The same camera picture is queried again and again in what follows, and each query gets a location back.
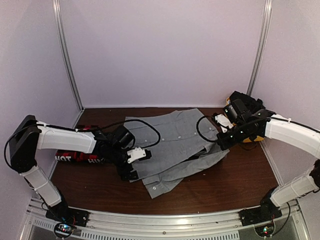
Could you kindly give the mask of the red black plaid shirt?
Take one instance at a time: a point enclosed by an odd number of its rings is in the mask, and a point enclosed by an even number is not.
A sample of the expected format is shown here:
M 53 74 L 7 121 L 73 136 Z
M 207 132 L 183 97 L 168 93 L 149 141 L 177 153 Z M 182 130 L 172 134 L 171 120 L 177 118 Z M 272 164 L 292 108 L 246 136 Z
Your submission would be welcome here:
M 55 153 L 54 159 L 58 162 L 67 163 L 103 164 L 106 162 L 104 158 L 98 157 L 92 153 L 60 149 Z

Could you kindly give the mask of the grey long sleeve shirt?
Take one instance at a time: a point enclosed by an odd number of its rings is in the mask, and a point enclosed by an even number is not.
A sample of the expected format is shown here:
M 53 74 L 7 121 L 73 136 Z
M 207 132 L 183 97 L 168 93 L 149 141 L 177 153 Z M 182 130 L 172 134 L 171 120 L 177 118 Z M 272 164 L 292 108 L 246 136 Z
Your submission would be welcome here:
M 229 150 L 221 150 L 210 140 L 218 130 L 208 120 L 201 119 L 197 109 L 175 110 L 171 113 L 144 117 L 160 135 L 133 116 L 127 116 L 124 124 L 135 136 L 136 146 L 147 147 L 152 157 L 132 163 L 138 179 L 142 180 L 152 199 L 172 191 L 184 178 L 206 170 L 227 156 Z

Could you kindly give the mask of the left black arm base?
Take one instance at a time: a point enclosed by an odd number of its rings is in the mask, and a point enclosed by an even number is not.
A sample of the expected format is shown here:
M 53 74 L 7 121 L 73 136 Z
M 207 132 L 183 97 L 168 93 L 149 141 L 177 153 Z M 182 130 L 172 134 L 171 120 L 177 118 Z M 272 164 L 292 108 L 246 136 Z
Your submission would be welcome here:
M 58 239 L 69 238 L 79 227 L 87 226 L 89 212 L 69 207 L 64 199 L 55 206 L 44 201 L 41 207 L 46 210 L 45 217 L 56 222 L 53 233 Z

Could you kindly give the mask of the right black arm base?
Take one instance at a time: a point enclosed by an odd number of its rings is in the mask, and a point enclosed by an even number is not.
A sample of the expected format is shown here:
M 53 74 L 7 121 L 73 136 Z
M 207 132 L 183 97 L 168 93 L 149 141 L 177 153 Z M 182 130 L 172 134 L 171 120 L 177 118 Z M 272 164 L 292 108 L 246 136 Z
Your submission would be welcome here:
M 246 208 L 238 213 L 243 227 L 253 225 L 255 233 L 265 239 L 276 232 L 275 219 L 283 215 L 280 208 L 271 201 L 273 190 L 274 188 L 266 193 L 259 206 Z

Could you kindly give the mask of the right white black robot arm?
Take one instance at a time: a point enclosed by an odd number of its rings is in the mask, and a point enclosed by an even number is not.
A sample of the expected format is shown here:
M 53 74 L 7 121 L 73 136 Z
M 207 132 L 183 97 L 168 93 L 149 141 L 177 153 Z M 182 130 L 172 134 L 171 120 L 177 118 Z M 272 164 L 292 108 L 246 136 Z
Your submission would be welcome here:
M 278 140 L 299 148 L 314 156 L 314 165 L 293 180 L 276 187 L 267 194 L 262 206 L 256 210 L 259 220 L 268 220 L 287 202 L 320 190 L 320 132 L 317 129 L 285 118 L 265 108 L 252 113 L 241 99 L 231 101 L 222 114 L 214 114 L 213 120 L 221 127 L 217 143 L 226 150 L 246 139 L 257 137 Z

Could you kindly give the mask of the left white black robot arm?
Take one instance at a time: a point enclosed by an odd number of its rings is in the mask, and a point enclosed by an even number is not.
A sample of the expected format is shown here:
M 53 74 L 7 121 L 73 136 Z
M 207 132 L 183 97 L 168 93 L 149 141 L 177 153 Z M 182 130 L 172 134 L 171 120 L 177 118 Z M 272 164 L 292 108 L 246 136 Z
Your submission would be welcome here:
M 66 152 L 96 155 L 116 166 L 120 176 L 127 180 L 135 176 L 132 164 L 146 157 L 141 147 L 129 147 L 135 142 L 133 134 L 121 123 L 112 132 L 104 128 L 78 129 L 46 124 L 27 115 L 3 148 L 4 161 L 22 176 L 40 195 L 52 213 L 61 222 L 72 218 L 62 193 L 49 180 L 36 160 L 38 150 L 62 150 Z

